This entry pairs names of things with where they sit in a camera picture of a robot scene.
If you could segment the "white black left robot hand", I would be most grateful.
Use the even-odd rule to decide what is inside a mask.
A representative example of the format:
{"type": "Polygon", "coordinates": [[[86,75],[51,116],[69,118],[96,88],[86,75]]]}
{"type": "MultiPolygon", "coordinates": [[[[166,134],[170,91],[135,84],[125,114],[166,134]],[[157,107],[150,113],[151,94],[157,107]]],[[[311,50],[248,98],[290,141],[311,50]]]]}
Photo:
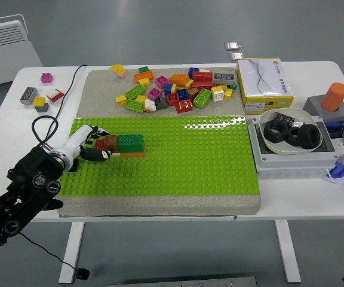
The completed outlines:
{"type": "Polygon", "coordinates": [[[73,166],[74,159],[81,156],[89,161],[106,161],[111,155],[111,150],[99,150],[85,148],[84,144],[89,138],[98,139],[100,136],[107,136],[109,133],[97,126],[83,125],[80,127],[60,148],[50,150],[50,155],[54,157],[67,172],[73,166]]]}

